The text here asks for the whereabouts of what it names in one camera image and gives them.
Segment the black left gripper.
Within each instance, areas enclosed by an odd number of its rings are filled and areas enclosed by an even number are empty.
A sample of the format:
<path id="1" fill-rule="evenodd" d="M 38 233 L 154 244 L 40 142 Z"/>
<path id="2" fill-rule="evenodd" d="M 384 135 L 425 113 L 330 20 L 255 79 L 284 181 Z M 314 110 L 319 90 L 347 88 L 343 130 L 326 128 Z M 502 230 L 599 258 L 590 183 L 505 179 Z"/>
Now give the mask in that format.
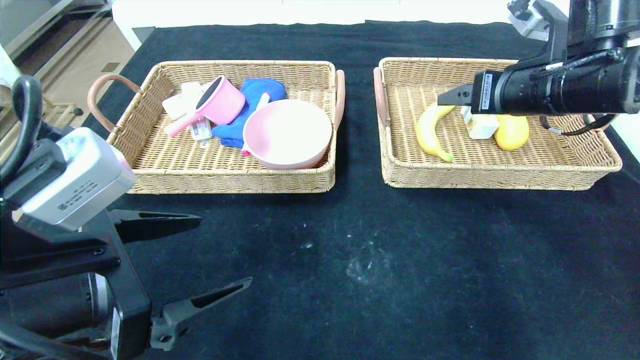
<path id="1" fill-rule="evenodd" d="M 223 287 L 172 301 L 151 319 L 151 301 L 126 250 L 126 244 L 162 239 L 196 229 L 202 218 L 193 214 L 142 210 L 103 210 L 80 232 L 82 272 L 94 274 L 92 301 L 107 324 L 106 338 L 113 360 L 132 360 L 152 349 L 172 351 L 190 331 L 190 322 L 203 312 L 246 291 L 248 276 Z"/>

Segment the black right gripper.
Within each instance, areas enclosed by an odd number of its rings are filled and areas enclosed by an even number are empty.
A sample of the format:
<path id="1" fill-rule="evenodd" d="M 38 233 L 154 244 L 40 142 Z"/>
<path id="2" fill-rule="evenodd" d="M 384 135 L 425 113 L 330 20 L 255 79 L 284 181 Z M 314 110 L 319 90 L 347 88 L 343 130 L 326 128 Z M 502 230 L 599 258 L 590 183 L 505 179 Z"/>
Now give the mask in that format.
<path id="1" fill-rule="evenodd" d="M 438 95 L 439 106 L 471 106 L 473 114 L 537 115 L 551 111 L 551 78 L 533 77 L 541 69 L 483 70 L 473 83 Z"/>

